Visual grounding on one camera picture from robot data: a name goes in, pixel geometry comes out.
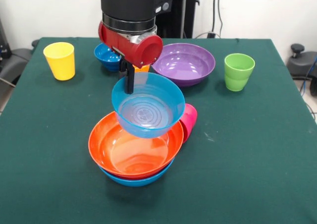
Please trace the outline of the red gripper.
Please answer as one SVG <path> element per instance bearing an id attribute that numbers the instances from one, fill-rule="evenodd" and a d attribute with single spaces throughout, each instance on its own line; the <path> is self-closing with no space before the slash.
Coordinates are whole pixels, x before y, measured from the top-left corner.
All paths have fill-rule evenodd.
<path id="1" fill-rule="evenodd" d="M 141 68 L 154 63 L 163 49 L 161 37 L 156 34 L 156 30 L 141 35 L 118 33 L 107 28 L 103 22 L 99 24 L 98 33 L 104 44 L 124 56 L 125 59 L 121 59 L 119 64 L 119 79 L 125 77 L 125 93 L 132 94 L 135 75 L 133 65 Z"/>

